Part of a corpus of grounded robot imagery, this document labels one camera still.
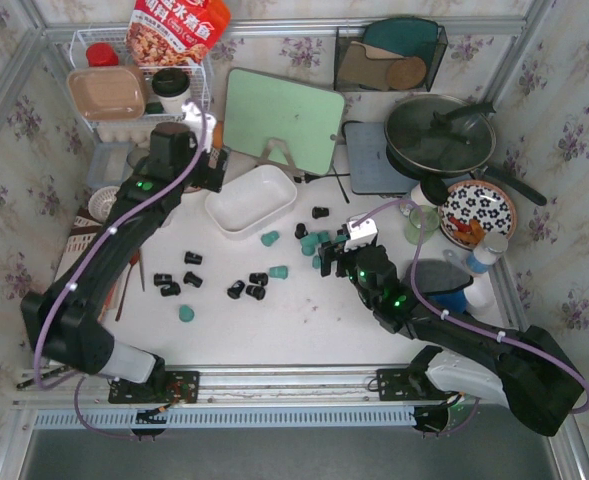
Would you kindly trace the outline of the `white storage basket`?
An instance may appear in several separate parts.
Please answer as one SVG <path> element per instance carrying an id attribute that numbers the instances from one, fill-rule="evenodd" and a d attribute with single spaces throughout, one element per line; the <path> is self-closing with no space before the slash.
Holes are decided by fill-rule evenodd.
<path id="1" fill-rule="evenodd" d="M 223 236 L 240 241 L 289 214 L 295 183 L 279 168 L 263 165 L 239 176 L 205 199 L 205 210 Z"/>

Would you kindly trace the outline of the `grey blue oven mitt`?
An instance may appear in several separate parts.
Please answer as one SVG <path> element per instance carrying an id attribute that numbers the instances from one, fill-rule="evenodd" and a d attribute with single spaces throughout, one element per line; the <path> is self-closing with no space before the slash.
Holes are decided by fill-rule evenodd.
<path id="1" fill-rule="evenodd" d="M 412 287 L 411 279 L 414 279 L 420 293 L 432 303 L 454 313 L 463 313 L 466 310 L 463 289 L 473 279 L 468 273 L 437 259 L 419 260 L 415 276 L 411 272 L 412 267 L 409 267 L 403 278 L 403 283 L 409 288 Z"/>

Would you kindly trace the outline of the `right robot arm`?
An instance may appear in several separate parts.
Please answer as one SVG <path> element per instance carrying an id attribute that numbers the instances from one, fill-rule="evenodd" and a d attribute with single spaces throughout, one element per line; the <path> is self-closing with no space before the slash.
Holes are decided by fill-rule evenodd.
<path id="1" fill-rule="evenodd" d="M 488 325 L 444 303 L 473 279 L 444 260 L 414 259 L 400 275 L 384 246 L 348 233 L 318 248 L 320 273 L 354 286 L 392 334 L 425 342 L 412 368 L 417 393 L 461 391 L 507 408 L 524 426 L 553 436 L 570 414 L 589 409 L 589 386 L 546 330 Z"/>

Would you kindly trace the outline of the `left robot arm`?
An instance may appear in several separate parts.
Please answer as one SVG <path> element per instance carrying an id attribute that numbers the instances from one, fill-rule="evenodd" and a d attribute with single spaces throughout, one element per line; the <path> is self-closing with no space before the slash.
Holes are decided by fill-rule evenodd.
<path id="1" fill-rule="evenodd" d="M 105 300 L 140 247 L 179 206 L 186 188 L 220 188 L 207 165 L 206 137 L 185 124 L 158 124 L 148 155 L 123 181 L 108 218 L 72 266 L 44 292 L 29 291 L 20 310 L 43 382 L 47 358 L 88 375 L 102 375 L 159 390 L 164 360 L 115 339 L 99 322 Z"/>

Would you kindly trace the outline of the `white coffee cup black lid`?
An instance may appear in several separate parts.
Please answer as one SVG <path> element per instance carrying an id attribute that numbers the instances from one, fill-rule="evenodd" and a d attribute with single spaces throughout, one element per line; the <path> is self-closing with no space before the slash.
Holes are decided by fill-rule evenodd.
<path id="1" fill-rule="evenodd" d="M 191 98 L 190 76 L 179 68 L 163 68 L 152 77 L 154 94 L 168 114 L 182 114 L 182 104 Z"/>

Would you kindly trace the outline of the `orange sponge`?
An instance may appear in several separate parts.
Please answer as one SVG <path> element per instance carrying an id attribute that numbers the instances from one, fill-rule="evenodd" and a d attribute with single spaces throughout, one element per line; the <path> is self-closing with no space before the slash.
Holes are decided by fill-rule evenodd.
<path id="1" fill-rule="evenodd" d="M 223 147 L 223 123 L 218 122 L 212 133 L 212 147 L 221 149 Z"/>

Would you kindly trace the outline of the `green cutting board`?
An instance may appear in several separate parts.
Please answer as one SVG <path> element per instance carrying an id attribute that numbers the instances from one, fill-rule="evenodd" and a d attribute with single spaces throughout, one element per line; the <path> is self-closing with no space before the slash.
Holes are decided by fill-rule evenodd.
<path id="1" fill-rule="evenodd" d="M 257 158 L 269 138 L 281 139 L 299 168 L 324 175 L 344 108 L 344 96 L 333 90 L 234 68 L 228 74 L 223 144 Z"/>

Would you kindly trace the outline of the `grey induction cooker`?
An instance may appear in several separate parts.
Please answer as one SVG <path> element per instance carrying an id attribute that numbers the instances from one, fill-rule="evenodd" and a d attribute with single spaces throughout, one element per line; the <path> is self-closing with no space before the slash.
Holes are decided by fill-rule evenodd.
<path id="1" fill-rule="evenodd" d="M 382 123 L 343 124 L 351 189 L 358 195 L 404 194 L 419 181 L 399 173 L 389 162 Z"/>

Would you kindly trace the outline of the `grey glass tumbler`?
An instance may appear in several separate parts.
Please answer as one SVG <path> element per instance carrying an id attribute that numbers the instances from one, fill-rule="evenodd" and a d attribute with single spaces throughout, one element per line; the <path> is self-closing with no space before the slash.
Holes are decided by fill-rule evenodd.
<path id="1" fill-rule="evenodd" d="M 139 163 L 149 155 L 149 151 L 144 148 L 134 148 L 131 150 L 126 158 L 127 165 L 135 170 Z"/>

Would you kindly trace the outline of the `egg tray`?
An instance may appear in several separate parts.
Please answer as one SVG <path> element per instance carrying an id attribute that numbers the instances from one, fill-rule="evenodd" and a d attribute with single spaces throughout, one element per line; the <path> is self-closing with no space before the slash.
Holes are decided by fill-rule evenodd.
<path id="1" fill-rule="evenodd" d="M 153 125 L 100 124 L 96 132 L 103 143 L 132 143 L 148 149 L 153 129 Z"/>

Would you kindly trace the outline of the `green glass cup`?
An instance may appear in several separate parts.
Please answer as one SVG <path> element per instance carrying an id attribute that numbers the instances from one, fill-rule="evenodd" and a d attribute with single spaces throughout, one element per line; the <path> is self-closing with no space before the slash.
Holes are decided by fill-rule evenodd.
<path id="1" fill-rule="evenodd" d="M 408 216 L 404 230 L 405 239 L 412 245 L 417 245 L 421 236 L 424 241 L 427 241 L 439 229 L 439 225 L 440 217 L 435 208 L 415 207 Z"/>

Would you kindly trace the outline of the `white round strainer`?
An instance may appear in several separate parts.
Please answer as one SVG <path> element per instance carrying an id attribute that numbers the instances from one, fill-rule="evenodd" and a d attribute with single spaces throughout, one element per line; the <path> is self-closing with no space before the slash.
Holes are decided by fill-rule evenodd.
<path id="1" fill-rule="evenodd" d="M 96 190 L 88 202 L 89 214 L 98 222 L 103 223 L 116 202 L 118 191 L 118 186 L 106 186 Z"/>

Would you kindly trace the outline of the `beige plastic container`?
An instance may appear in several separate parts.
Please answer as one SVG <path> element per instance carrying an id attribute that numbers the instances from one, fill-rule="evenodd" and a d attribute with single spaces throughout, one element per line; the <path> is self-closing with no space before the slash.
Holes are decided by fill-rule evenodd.
<path id="1" fill-rule="evenodd" d="M 91 122 L 137 120 L 149 98 L 143 71 L 135 65 L 76 69 L 67 86 L 76 109 Z"/>

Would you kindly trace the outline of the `blue flower plate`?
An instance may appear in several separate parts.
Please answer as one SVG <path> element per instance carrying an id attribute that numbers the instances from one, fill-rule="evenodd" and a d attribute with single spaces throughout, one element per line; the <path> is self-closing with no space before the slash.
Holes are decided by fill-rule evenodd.
<path id="1" fill-rule="evenodd" d="M 495 232 L 510 239 L 517 227 L 514 203 L 499 187 L 466 180 L 448 187 L 445 203 L 438 207 L 440 230 L 452 243 L 472 250 L 480 232 Z"/>

